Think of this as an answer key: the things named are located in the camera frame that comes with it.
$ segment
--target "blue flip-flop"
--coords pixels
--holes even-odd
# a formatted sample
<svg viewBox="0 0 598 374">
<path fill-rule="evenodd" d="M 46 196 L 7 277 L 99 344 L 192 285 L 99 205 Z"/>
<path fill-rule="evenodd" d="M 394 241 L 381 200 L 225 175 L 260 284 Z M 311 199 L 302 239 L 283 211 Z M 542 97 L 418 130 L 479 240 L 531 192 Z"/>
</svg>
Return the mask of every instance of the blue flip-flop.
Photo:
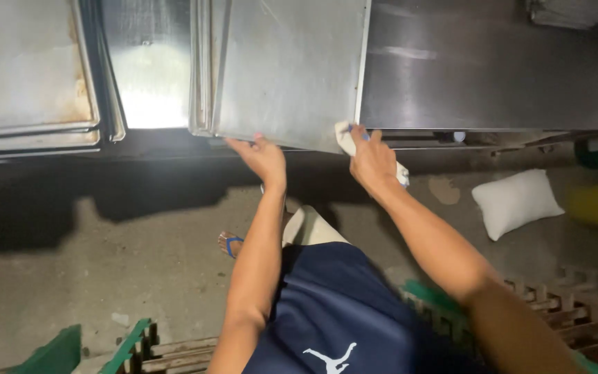
<svg viewBox="0 0 598 374">
<path fill-rule="evenodd" d="M 223 238 L 225 239 L 225 248 L 227 249 L 227 254 L 231 257 L 231 258 L 236 258 L 232 255 L 232 248 L 230 248 L 230 243 L 232 242 L 243 242 L 244 239 L 235 236 L 234 238 L 226 238 L 225 236 L 223 236 Z"/>
</svg>

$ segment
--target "concrete floor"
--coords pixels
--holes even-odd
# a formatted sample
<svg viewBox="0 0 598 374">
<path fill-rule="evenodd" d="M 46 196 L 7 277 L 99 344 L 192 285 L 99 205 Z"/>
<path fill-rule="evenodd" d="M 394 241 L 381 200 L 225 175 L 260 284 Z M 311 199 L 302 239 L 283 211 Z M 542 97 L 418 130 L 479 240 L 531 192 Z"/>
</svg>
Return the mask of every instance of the concrete floor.
<svg viewBox="0 0 598 374">
<path fill-rule="evenodd" d="M 399 157 L 419 175 L 409 191 L 503 275 L 549 279 L 558 264 L 598 269 L 598 230 L 561 216 L 494 243 L 470 194 L 517 170 L 548 167 L 564 204 L 569 187 L 598 181 L 597 172 L 573 165 L 569 149 L 497 158 L 441 152 Z M 390 219 L 353 182 L 347 158 L 290 155 L 288 169 L 290 208 L 314 206 L 392 283 L 425 278 Z M 435 193 L 444 178 L 460 193 L 455 204 Z M 112 313 L 127 315 L 130 325 L 155 319 L 165 342 L 217 336 L 233 266 L 217 236 L 246 234 L 257 183 L 236 159 L 0 166 L 0 367 L 20 363 L 75 323 L 91 357 L 112 352 L 129 330 Z"/>
</svg>

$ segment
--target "foot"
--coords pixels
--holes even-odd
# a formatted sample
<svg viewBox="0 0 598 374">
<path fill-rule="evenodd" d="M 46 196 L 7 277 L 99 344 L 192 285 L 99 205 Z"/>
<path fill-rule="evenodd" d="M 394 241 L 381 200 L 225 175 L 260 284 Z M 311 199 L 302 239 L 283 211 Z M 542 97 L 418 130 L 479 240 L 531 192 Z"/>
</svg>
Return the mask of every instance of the foot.
<svg viewBox="0 0 598 374">
<path fill-rule="evenodd" d="M 227 253 L 227 240 L 229 238 L 236 238 L 236 237 L 237 236 L 231 232 L 228 232 L 228 231 L 221 232 L 220 235 L 218 235 L 218 245 L 220 247 L 220 250 L 229 256 L 229 253 Z M 239 251 L 241 251 L 241 248 L 243 246 L 244 246 L 244 242 L 240 242 L 238 240 L 230 241 L 230 250 L 232 251 L 232 257 L 237 258 L 237 256 L 239 255 Z"/>
</svg>

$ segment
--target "hand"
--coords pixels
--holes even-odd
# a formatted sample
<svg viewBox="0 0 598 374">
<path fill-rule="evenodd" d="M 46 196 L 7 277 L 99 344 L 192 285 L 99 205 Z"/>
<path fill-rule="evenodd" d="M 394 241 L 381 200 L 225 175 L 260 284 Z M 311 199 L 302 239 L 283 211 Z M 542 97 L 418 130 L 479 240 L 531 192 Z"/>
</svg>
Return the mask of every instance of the hand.
<svg viewBox="0 0 598 374">
<path fill-rule="evenodd" d="M 350 134 L 357 147 L 350 160 L 354 179 L 376 199 L 390 186 L 400 186 L 396 179 L 396 153 L 381 141 L 382 131 L 375 130 L 370 140 L 364 140 L 366 127 L 356 124 Z"/>
<path fill-rule="evenodd" d="M 230 138 L 226 138 L 225 142 L 262 179 L 265 190 L 277 188 L 285 191 L 285 156 L 277 145 L 260 133 L 255 134 L 255 143 L 252 145 L 250 142 Z"/>
</svg>

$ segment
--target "jumpman logo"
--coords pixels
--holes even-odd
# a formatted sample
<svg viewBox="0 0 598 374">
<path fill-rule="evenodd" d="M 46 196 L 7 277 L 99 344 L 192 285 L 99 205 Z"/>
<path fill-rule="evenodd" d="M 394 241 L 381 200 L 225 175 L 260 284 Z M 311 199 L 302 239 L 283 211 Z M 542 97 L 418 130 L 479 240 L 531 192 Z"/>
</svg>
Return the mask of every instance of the jumpman logo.
<svg viewBox="0 0 598 374">
<path fill-rule="evenodd" d="M 303 352 L 310 353 L 313 356 L 316 356 L 320 360 L 324 361 L 327 364 L 327 374 L 340 374 L 343 370 L 345 370 L 349 363 L 344 363 L 343 365 L 341 365 L 341 367 L 337 366 L 345 362 L 345 360 L 347 360 L 354 346 L 356 346 L 356 343 L 350 344 L 350 348 L 347 348 L 347 352 L 345 352 L 345 355 L 337 360 L 330 359 L 327 356 L 321 354 L 320 352 L 315 352 L 311 348 L 308 348 L 306 351 Z"/>
</svg>

